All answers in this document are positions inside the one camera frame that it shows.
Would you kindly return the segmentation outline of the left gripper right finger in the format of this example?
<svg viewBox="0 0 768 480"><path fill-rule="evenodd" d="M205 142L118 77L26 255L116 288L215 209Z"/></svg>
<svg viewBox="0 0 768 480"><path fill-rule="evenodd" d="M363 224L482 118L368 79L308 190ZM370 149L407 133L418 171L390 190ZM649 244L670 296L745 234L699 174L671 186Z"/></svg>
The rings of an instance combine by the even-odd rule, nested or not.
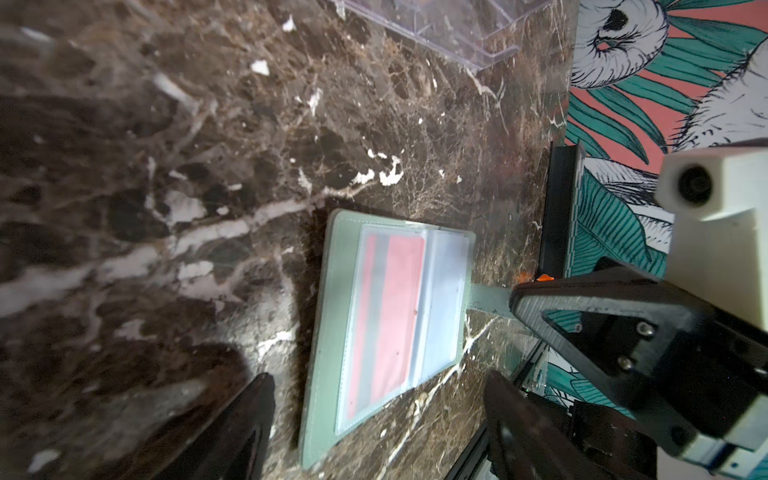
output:
<svg viewBox="0 0 768 480"><path fill-rule="evenodd" d="M501 421L513 440L493 447L500 479L609 479L587 459L543 411L496 370L487 373L483 391L486 421Z"/></svg>

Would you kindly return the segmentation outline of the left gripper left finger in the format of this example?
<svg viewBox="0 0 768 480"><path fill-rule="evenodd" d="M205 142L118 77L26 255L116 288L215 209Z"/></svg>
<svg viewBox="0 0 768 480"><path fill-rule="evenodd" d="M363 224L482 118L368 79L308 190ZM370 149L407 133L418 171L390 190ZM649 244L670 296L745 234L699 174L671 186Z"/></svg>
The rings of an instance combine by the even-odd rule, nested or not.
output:
<svg viewBox="0 0 768 480"><path fill-rule="evenodd" d="M275 415L275 381L261 373L157 479L260 479Z"/></svg>

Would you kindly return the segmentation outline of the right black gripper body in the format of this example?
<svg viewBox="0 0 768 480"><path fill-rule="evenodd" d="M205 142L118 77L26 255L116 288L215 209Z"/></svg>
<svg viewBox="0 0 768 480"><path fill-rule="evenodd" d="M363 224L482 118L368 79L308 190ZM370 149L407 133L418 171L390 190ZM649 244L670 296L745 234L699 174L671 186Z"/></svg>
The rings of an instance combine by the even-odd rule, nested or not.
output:
<svg viewBox="0 0 768 480"><path fill-rule="evenodd" d="M669 455L732 478L748 478L767 455L767 338L738 327L715 309L712 329L683 370L683 391L694 406L705 408L718 426L714 436L685 433L647 434Z"/></svg>

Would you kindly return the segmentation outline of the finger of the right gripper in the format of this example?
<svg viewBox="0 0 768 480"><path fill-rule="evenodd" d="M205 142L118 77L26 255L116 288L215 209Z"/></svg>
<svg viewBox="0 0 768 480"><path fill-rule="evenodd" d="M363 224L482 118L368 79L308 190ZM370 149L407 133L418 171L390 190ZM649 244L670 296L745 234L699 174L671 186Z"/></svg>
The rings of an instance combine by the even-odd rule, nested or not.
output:
<svg viewBox="0 0 768 480"><path fill-rule="evenodd" d="M683 391L683 370L715 309L665 281L617 264L516 286L511 313L648 431L714 436L716 423Z"/></svg>

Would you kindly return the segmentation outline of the clear plastic organizer box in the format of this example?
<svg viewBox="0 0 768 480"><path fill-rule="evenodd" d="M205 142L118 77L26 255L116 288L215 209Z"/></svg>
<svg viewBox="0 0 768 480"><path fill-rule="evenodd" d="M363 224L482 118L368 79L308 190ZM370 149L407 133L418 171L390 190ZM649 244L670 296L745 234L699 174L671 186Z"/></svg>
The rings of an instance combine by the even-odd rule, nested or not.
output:
<svg viewBox="0 0 768 480"><path fill-rule="evenodd" d="M384 28L471 70L483 70L520 50L514 31L549 6L529 0L337 1Z"/></svg>

